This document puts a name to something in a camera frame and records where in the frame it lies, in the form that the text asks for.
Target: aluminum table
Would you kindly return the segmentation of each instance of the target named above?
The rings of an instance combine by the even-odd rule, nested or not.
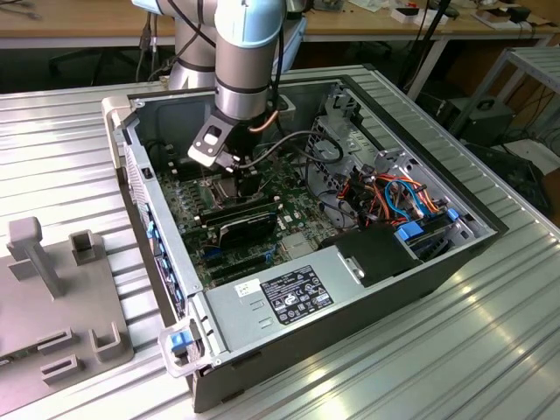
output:
[[[33,214],[45,242],[103,236],[135,348],[126,365],[7,415],[24,418],[559,418],[560,231],[383,76],[343,67],[509,226],[434,293],[234,400],[194,415],[118,193],[99,101],[158,83],[0,97],[0,235]],[[335,75],[296,71],[285,79]],[[369,114],[364,125],[393,137]]]

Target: wooden desk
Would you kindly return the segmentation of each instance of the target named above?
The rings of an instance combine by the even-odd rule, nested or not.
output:
[[[146,12],[130,0],[34,0],[40,21],[0,11],[0,48],[82,48],[88,46],[137,46]],[[434,34],[436,41],[412,84],[409,97],[416,99],[431,70],[452,39],[539,39],[545,46],[557,28],[537,28],[535,33],[519,29],[496,31],[475,19],[472,10],[459,9]],[[389,10],[372,13],[346,3],[339,13],[311,10],[305,41],[390,41],[412,40],[418,26],[401,24]],[[174,24],[170,17],[158,20],[157,42],[174,44]]]

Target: blue latch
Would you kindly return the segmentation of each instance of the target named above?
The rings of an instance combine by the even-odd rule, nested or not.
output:
[[[189,347],[193,342],[193,335],[190,331],[176,332],[171,336],[171,351],[174,353],[180,352]]]
[[[451,221],[455,221],[459,218],[459,213],[457,213],[457,210],[455,210],[454,208],[450,208],[449,210],[447,210],[447,215],[449,216]]]
[[[153,236],[155,227],[156,227],[156,225],[154,224],[154,221],[152,220],[148,224],[148,228],[146,229],[146,234],[148,235],[148,239],[151,239],[151,237]]]
[[[403,223],[402,225],[400,225],[396,232],[399,234],[403,241],[407,241],[410,238],[422,234],[424,231],[420,227],[420,225],[418,225],[418,223],[416,223],[415,221],[409,221],[408,223]]]

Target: power supply label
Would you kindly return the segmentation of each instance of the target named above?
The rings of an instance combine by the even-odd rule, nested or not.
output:
[[[311,265],[263,282],[261,289],[285,326],[333,304]]]

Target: workbench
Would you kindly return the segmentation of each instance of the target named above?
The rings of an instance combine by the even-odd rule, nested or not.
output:
[[[83,48],[92,46],[137,46],[146,12],[130,0],[40,0],[36,12],[42,20],[0,12],[0,49],[7,48]],[[416,99],[450,40],[538,39],[546,46],[559,33],[558,28],[542,26],[496,31],[472,16],[473,9],[457,8],[460,16],[437,28],[434,42],[423,66],[410,86],[409,97]],[[310,10],[304,41],[411,41],[418,25],[401,24],[390,10],[376,13],[346,2],[341,12]],[[157,43],[174,45],[171,17],[158,19]]]
[[[559,417],[560,231],[380,73],[342,70],[507,224],[506,235],[428,297],[195,416],[186,381],[168,375],[159,355],[163,324],[118,191],[100,106],[103,97],[162,85],[0,96],[2,242],[5,222],[23,215],[39,218],[44,243],[84,228],[100,233],[136,352],[131,362],[6,419]],[[362,112],[363,126],[394,145]]]

